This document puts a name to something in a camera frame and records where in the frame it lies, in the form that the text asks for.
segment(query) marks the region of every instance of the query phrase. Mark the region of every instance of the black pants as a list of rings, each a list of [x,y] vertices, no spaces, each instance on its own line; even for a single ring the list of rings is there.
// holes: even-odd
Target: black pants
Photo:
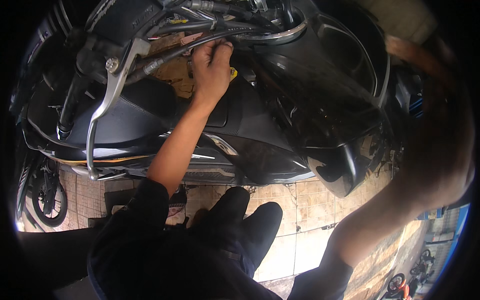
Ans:
[[[243,219],[249,201],[250,194],[246,189],[228,189],[190,231],[203,242],[218,249],[225,249],[239,242],[256,270],[275,239],[283,212],[277,203],[268,202]]]

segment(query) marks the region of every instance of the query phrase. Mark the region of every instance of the bolt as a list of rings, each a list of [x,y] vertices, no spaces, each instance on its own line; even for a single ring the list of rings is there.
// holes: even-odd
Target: bolt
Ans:
[[[109,58],[107,60],[107,63],[105,64],[105,69],[107,69],[109,73],[115,72],[118,69],[118,67],[119,67],[119,60],[115,57]]]

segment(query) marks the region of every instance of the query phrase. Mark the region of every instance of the black scooter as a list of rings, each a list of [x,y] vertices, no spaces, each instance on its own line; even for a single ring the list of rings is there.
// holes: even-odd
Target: black scooter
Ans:
[[[184,180],[260,186],[317,176],[347,196],[383,157],[401,153],[410,95],[421,87],[391,69],[381,29],[358,5],[295,5],[60,0],[32,38],[12,101],[25,155],[40,152],[92,180],[144,177],[189,102],[148,75],[226,37],[238,76]],[[148,56],[156,36],[205,30],[211,35]]]

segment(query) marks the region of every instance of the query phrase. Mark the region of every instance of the sleeve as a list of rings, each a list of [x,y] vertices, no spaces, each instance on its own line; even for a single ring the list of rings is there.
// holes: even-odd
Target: sleeve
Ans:
[[[163,234],[167,216],[167,189],[143,179],[130,202],[110,218],[90,249],[87,271],[101,299],[128,299],[135,293],[130,287],[141,284],[139,275],[154,253],[152,238]]]
[[[335,253],[324,255],[320,265],[295,277],[288,300],[342,300],[353,268]]]

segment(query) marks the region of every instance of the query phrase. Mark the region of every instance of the silver brake lever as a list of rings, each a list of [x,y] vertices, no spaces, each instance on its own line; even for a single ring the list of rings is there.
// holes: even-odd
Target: silver brake lever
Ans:
[[[149,50],[150,43],[142,40],[141,38],[135,38],[121,71],[116,74],[108,72],[107,91],[103,97],[102,104],[100,104],[100,106],[93,113],[92,118],[90,119],[90,125],[88,126],[86,154],[88,177],[91,180],[101,180],[101,178],[98,177],[98,172],[93,166],[93,149],[95,147],[95,132],[98,119],[105,116],[105,114],[117,102],[135,56],[137,56],[137,54],[147,55]]]

